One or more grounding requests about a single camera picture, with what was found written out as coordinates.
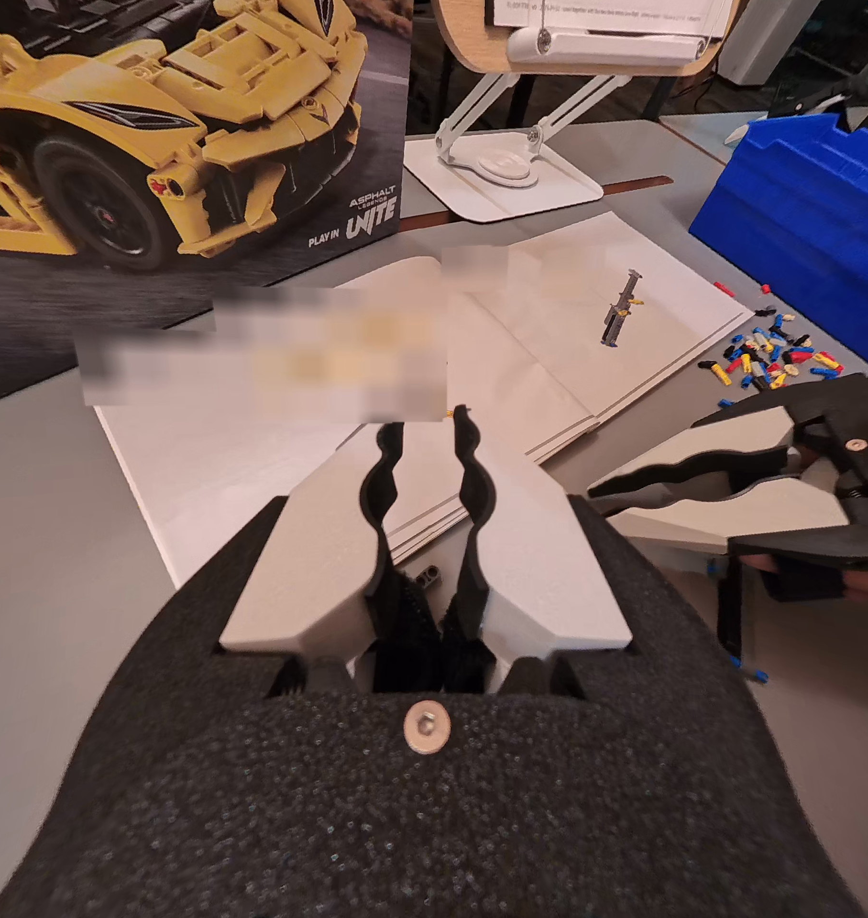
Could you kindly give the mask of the grey and black lego beam assembly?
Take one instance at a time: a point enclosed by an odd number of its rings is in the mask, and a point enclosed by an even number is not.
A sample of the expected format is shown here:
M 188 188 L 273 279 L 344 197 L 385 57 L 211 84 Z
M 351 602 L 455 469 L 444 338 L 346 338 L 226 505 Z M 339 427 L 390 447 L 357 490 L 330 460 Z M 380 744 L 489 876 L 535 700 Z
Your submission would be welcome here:
M 742 611 L 743 570 L 741 562 L 731 556 L 711 559 L 707 573 L 715 580 L 715 634 L 734 668 L 752 684 L 767 685 L 768 675 L 758 667 L 743 661 Z

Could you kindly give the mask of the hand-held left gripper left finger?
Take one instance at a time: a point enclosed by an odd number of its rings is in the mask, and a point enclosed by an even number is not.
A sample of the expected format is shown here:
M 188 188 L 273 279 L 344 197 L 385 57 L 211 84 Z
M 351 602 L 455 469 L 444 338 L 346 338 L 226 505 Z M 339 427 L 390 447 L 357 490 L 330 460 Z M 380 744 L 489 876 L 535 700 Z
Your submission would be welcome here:
M 377 466 L 392 477 L 403 422 L 359 430 L 291 491 L 219 638 L 228 653 L 349 663 L 375 639 L 363 598 L 388 548 L 362 495 Z

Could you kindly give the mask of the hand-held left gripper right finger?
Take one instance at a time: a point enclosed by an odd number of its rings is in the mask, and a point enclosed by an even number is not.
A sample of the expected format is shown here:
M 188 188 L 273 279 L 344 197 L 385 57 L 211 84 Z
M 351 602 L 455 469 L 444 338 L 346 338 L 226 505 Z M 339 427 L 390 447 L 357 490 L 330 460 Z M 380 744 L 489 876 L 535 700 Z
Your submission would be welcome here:
M 454 408 L 460 498 L 472 522 L 451 602 L 464 642 L 497 660 L 620 650 L 632 641 L 566 492 L 501 439 Z

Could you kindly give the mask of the pile of mixed small lego pieces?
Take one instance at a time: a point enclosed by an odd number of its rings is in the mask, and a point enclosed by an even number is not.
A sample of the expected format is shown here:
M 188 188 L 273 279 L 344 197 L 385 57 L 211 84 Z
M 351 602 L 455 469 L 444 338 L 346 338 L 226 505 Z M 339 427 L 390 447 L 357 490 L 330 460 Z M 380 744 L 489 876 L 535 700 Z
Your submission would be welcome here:
M 718 402 L 719 407 L 729 407 L 744 395 L 833 381 L 846 373 L 844 363 L 819 343 L 802 317 L 774 306 L 756 310 L 754 315 L 760 324 L 735 333 L 718 357 L 697 364 L 731 389 L 731 395 Z

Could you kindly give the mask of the lego box with yellow car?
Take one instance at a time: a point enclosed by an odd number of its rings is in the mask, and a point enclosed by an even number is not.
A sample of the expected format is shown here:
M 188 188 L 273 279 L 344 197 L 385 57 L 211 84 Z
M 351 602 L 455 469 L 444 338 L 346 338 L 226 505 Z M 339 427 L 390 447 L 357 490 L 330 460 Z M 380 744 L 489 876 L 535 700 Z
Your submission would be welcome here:
M 0 1 L 0 399 L 394 235 L 412 15 Z

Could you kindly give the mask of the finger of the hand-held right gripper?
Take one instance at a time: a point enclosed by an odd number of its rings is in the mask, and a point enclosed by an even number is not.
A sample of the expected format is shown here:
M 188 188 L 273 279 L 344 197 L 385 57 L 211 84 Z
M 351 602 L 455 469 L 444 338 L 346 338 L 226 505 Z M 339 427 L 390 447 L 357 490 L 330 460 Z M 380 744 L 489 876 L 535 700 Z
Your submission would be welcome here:
M 657 484 L 604 500 L 606 520 L 641 545 L 724 555 L 735 537 L 824 530 L 849 523 L 832 491 L 794 476 L 729 495 L 726 476 Z
M 784 407 L 728 417 L 683 430 L 598 479 L 591 499 L 629 496 L 655 485 L 683 484 L 727 473 L 750 481 L 776 476 L 788 464 L 795 422 Z

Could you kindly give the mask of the printed instruction sheet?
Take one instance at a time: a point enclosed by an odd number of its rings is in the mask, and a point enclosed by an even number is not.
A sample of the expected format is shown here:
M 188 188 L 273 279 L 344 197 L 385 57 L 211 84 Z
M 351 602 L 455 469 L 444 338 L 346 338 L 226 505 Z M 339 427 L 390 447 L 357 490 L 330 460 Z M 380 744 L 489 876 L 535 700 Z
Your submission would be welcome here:
M 723 37 L 732 1 L 486 1 L 485 23 L 522 29 L 581 29 Z

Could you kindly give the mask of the lego instruction booklet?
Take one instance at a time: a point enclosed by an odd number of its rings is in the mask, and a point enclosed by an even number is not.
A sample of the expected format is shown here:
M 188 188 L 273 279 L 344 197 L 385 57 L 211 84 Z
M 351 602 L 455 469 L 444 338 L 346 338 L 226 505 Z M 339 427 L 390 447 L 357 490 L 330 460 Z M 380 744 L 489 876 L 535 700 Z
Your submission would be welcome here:
M 543 462 L 745 324 L 749 309 L 611 212 L 445 248 L 336 288 L 226 291 L 213 324 L 77 345 L 175 587 L 371 420 L 404 419 L 396 562 L 462 519 L 447 410 Z

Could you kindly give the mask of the blue plastic bin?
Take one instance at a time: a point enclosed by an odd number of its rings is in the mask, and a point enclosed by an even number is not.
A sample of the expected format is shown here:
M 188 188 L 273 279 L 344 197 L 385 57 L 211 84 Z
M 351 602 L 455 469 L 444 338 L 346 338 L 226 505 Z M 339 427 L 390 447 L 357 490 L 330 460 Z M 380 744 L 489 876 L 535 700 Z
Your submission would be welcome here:
M 752 123 L 690 226 L 829 327 L 868 327 L 868 131 L 818 114 Z

